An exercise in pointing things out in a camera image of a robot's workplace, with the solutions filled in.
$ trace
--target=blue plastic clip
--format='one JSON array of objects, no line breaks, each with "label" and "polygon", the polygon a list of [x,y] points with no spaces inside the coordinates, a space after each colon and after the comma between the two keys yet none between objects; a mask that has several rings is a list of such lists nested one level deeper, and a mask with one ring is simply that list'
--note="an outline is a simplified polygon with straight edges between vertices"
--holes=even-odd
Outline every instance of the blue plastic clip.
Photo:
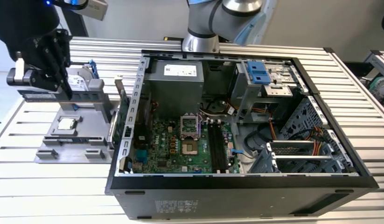
[{"label": "blue plastic clip", "polygon": [[95,63],[93,60],[89,61],[89,65],[91,65],[91,67],[92,67],[93,78],[99,78],[97,67],[96,67],[96,63]]},{"label": "blue plastic clip", "polygon": [[232,152],[232,153],[244,153],[243,150],[236,150],[236,149],[233,149],[233,148],[231,149],[231,152]]},{"label": "blue plastic clip", "polygon": [[247,62],[247,70],[253,84],[267,85],[271,83],[271,77],[263,62]]}]

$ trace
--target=computer component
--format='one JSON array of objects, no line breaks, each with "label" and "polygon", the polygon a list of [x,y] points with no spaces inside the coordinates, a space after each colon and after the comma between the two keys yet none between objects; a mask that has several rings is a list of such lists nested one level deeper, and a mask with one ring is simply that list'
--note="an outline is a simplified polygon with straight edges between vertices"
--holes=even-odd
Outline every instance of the computer component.
[{"label": "computer component", "polygon": [[107,192],[132,219],[317,216],[377,188],[296,58],[143,51],[124,127]]}]

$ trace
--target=white wall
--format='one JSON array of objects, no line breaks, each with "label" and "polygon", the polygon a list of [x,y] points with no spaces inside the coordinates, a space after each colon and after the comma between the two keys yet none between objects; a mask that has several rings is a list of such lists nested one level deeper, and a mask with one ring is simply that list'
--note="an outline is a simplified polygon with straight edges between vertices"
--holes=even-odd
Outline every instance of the white wall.
[{"label": "white wall", "polygon": [[104,21],[84,16],[89,37],[161,41],[187,35],[185,0],[105,0]]},{"label": "white wall", "polygon": [[277,0],[263,44],[331,47],[343,60],[384,50],[384,0]]},{"label": "white wall", "polygon": [[12,61],[7,49],[7,45],[0,41],[0,71],[9,71],[15,67],[15,62]]}]

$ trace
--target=slotted aluminum surface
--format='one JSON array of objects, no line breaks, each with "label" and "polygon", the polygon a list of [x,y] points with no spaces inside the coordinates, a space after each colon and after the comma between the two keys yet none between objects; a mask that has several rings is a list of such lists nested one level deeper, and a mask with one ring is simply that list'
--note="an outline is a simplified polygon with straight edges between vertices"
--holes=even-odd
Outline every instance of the slotted aluminum surface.
[{"label": "slotted aluminum surface", "polygon": [[[116,99],[113,77],[131,92],[140,50],[179,50],[179,42],[75,38],[72,61],[97,62],[105,92]],[[317,218],[180,220],[181,223],[384,223],[384,113],[335,55],[320,48],[221,45],[221,53],[297,57],[308,71],[380,189]],[[56,103],[19,103],[0,133],[0,223],[113,223],[128,218],[104,195],[109,164],[35,164]]]}]

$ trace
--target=sticker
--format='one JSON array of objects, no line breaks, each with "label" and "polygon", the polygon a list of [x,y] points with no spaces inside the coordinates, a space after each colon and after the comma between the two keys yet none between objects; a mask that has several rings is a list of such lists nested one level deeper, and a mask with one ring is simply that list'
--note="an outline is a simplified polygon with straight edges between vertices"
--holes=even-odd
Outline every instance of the sticker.
[{"label": "sticker", "polygon": [[88,91],[85,80],[79,75],[68,75],[67,81],[72,91]]},{"label": "sticker", "polygon": [[73,142],[72,139],[60,139],[59,141],[60,141],[60,142]]},{"label": "sticker", "polygon": [[229,110],[228,110],[228,114],[232,115],[233,112],[235,112],[235,108],[231,106],[231,107],[229,107]]},{"label": "sticker", "polygon": [[24,94],[27,99],[56,99],[53,94]]},{"label": "sticker", "polygon": [[192,213],[196,212],[199,200],[155,201],[157,213]]},{"label": "sticker", "polygon": [[167,64],[164,66],[164,75],[196,77],[196,70],[197,69],[195,65]]}]

